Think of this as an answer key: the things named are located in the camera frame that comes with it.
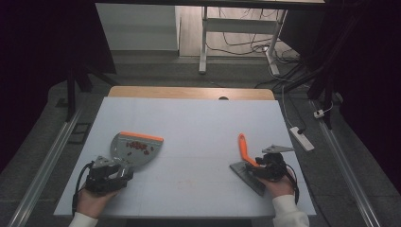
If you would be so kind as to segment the black metal stand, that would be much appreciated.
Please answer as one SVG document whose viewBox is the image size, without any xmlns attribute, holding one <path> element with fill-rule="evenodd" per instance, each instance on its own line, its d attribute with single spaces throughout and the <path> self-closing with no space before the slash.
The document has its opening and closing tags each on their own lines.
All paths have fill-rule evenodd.
<svg viewBox="0 0 401 227">
<path fill-rule="evenodd" d="M 111 86 L 118 86 L 119 83 L 107 76 L 105 73 L 94 68 L 89 64 L 73 64 L 65 71 L 67 84 L 67 116 L 65 121 L 70 122 L 77 111 L 76 106 L 76 86 L 84 93 L 90 93 L 93 89 L 93 83 L 89 79 L 89 75 L 94 75 Z"/>
</svg>

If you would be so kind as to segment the white metal desk frame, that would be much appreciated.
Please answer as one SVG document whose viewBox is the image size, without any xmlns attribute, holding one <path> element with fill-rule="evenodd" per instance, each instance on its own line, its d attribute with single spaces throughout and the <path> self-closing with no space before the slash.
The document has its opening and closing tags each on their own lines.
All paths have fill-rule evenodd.
<svg viewBox="0 0 401 227">
<path fill-rule="evenodd" d="M 253 20 L 253 19 L 223 19 L 209 18 L 208 7 L 203 7 L 201 10 L 201 46 L 200 46 L 200 64 L 199 73 L 206 73 L 206 41 L 208 32 L 228 32 L 228 33 L 249 33 L 249 34 L 266 34 L 271 35 L 271 41 L 268 47 L 263 47 L 264 55 L 269 64 L 271 73 L 274 76 L 279 76 L 280 72 L 273 57 L 273 51 L 277 43 L 282 25 L 284 23 L 287 11 L 278 9 L 278 16 L 275 21 Z"/>
</svg>

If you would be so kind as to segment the wooden table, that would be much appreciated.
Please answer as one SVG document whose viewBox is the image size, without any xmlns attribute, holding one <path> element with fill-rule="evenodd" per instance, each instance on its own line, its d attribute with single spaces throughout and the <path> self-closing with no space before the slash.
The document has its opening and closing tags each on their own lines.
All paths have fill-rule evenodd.
<svg viewBox="0 0 401 227">
<path fill-rule="evenodd" d="M 109 97 L 190 98 L 228 100 L 274 100 L 269 89 L 197 88 L 160 86 L 114 86 Z"/>
</svg>

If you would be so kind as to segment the orange-handled grey brush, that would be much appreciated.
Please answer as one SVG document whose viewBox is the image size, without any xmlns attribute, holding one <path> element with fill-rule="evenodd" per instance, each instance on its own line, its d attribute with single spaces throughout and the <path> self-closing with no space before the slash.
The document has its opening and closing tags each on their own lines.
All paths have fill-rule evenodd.
<svg viewBox="0 0 401 227">
<path fill-rule="evenodd" d="M 266 186 L 251 173 L 253 167 L 258 167 L 258 163 L 248 155 L 247 142 L 243 133 L 238 136 L 238 146 L 241 161 L 230 164 L 230 169 L 257 195 L 263 197 Z"/>
</svg>

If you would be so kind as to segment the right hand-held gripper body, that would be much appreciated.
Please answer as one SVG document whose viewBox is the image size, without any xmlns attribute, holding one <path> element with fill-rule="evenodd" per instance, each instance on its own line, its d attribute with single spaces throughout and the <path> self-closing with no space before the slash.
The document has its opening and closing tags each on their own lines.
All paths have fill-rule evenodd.
<svg viewBox="0 0 401 227">
<path fill-rule="evenodd" d="M 284 176 L 287 176 L 292 183 L 294 178 L 288 173 L 288 165 L 286 164 L 282 152 L 293 151 L 293 148 L 282 147 L 277 145 L 271 145 L 262 150 L 267 160 L 266 167 L 253 167 L 255 169 L 261 169 L 263 171 L 263 178 L 268 181 L 278 182 Z"/>
</svg>

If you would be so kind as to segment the white power strip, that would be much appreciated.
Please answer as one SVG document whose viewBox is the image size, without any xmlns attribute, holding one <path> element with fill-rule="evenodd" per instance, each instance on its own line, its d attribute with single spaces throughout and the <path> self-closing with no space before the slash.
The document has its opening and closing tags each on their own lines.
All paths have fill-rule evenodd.
<svg viewBox="0 0 401 227">
<path fill-rule="evenodd" d="M 292 127 L 289 129 L 289 131 L 305 151 L 312 151 L 315 148 L 306 138 L 303 130 L 299 129 L 298 127 Z"/>
</svg>

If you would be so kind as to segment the white table mat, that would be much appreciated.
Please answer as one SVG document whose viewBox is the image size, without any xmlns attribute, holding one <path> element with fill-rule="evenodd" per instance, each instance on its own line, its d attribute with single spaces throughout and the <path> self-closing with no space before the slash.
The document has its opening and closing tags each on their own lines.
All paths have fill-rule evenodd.
<svg viewBox="0 0 401 227">
<path fill-rule="evenodd" d="M 299 171 L 280 106 L 275 100 L 104 98 L 77 164 L 54 213 L 69 216 L 81 169 L 111 154 L 121 131 L 163 138 L 157 156 L 107 206 L 115 218 L 258 218 L 271 216 L 271 196 L 257 195 L 230 169 L 240 159 L 238 136 L 248 153 L 271 145 L 288 149 L 285 161 Z"/>
</svg>

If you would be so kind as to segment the grey dustpan with orange lip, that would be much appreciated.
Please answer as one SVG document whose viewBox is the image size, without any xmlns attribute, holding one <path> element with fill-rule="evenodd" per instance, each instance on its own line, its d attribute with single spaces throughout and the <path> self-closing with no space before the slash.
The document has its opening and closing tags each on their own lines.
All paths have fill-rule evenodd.
<svg viewBox="0 0 401 227">
<path fill-rule="evenodd" d="M 142 151 L 134 148 L 127 148 L 127 142 L 138 141 L 154 147 L 150 155 L 145 155 Z M 162 137 L 141 134 L 136 132 L 121 131 L 111 142 L 111 155 L 113 160 L 128 167 L 138 167 L 149 163 L 159 153 L 164 139 Z"/>
</svg>

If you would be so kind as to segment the pile of red beans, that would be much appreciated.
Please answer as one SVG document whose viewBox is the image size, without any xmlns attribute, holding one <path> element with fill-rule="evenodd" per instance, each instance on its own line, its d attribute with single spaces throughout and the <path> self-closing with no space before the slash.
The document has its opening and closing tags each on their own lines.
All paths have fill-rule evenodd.
<svg viewBox="0 0 401 227">
<path fill-rule="evenodd" d="M 138 141 L 127 142 L 126 147 L 142 151 L 145 155 L 150 155 L 150 153 L 154 151 L 154 147 L 151 147 L 148 144 L 141 143 Z"/>
</svg>

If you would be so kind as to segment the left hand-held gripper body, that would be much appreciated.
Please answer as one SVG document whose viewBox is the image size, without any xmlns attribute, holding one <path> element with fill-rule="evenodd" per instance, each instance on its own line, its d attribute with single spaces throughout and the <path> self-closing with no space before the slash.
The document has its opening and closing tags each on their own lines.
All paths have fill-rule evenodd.
<svg viewBox="0 0 401 227">
<path fill-rule="evenodd" d="M 96 194 L 108 194 L 126 187 L 128 182 L 120 182 L 118 173 L 112 173 L 114 163 L 114 160 L 98 156 L 90 166 L 85 188 Z"/>
</svg>

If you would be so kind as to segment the person's right hand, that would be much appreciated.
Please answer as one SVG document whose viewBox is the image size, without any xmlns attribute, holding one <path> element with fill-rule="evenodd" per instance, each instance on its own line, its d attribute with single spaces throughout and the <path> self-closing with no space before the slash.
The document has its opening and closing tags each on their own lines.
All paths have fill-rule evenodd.
<svg viewBox="0 0 401 227">
<path fill-rule="evenodd" d="M 287 176 L 284 176 L 278 182 L 272 182 L 262 178 L 259 178 L 258 181 L 267 187 L 268 191 L 270 192 L 270 195 L 273 198 L 294 194 L 292 183 Z"/>
</svg>

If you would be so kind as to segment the aluminium floor rail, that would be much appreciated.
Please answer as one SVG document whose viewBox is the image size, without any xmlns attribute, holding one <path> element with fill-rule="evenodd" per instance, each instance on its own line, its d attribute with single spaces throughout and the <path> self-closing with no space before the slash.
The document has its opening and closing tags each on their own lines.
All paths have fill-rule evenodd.
<svg viewBox="0 0 401 227">
<path fill-rule="evenodd" d="M 21 202 L 11 217 L 7 227 L 25 227 L 39 197 L 44 191 L 44 187 L 50 178 L 53 169 L 58 162 L 61 153 L 76 126 L 79 117 L 83 111 L 82 107 L 78 107 L 76 112 L 71 116 L 68 122 L 64 122 L 52 146 L 47 152 L 39 170 L 29 185 Z"/>
<path fill-rule="evenodd" d="M 357 208 L 365 222 L 365 225 L 367 227 L 382 227 L 378 215 L 376 214 L 375 209 L 368 199 L 368 196 L 357 179 L 357 176 L 348 159 L 346 158 L 344 150 L 342 149 L 335 133 L 328 128 L 322 119 L 317 119 L 317 122 L 339 166 L 341 175 L 343 176 L 352 196 L 354 197 Z"/>
</svg>

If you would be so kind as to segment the person's left hand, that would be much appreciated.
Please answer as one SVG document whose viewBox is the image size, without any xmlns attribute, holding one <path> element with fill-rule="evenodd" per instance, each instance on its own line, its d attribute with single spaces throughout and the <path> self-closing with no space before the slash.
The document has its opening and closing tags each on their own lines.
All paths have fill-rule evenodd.
<svg viewBox="0 0 401 227">
<path fill-rule="evenodd" d="M 99 196 L 87 190 L 86 188 L 82 188 L 78 192 L 77 211 L 87 217 L 98 218 L 102 214 L 108 202 L 118 193 L 119 191 L 114 191 L 106 195 Z"/>
</svg>

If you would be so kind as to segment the white panel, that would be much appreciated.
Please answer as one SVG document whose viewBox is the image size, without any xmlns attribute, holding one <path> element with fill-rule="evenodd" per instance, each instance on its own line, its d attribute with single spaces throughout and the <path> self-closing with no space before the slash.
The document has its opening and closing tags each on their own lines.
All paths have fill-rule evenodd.
<svg viewBox="0 0 401 227">
<path fill-rule="evenodd" d="M 118 51 L 177 51 L 174 6 L 96 3 L 109 47 Z"/>
</svg>

